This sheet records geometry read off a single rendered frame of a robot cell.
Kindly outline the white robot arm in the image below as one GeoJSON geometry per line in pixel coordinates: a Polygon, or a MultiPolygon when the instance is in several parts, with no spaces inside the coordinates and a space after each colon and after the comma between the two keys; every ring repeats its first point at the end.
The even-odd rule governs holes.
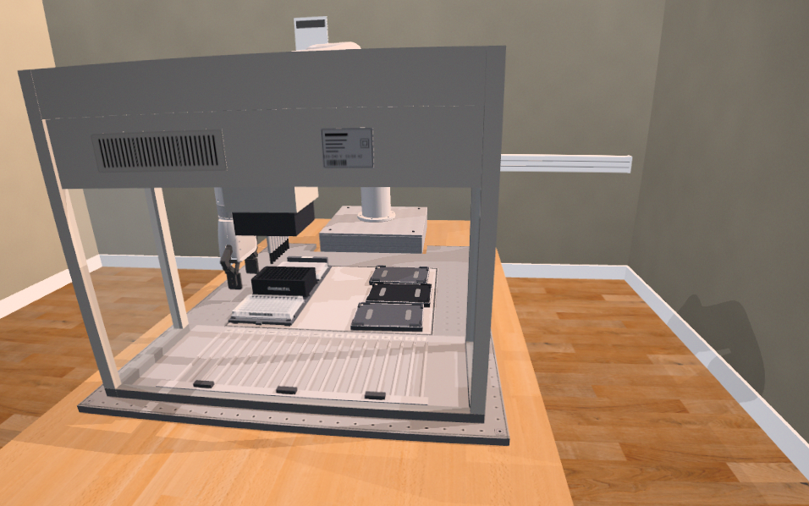
{"type": "Polygon", "coordinates": [[[300,51],[318,51],[318,50],[335,50],[335,49],[361,49],[353,42],[340,42],[340,43],[327,43],[318,44],[307,47],[305,50],[300,51]]]}

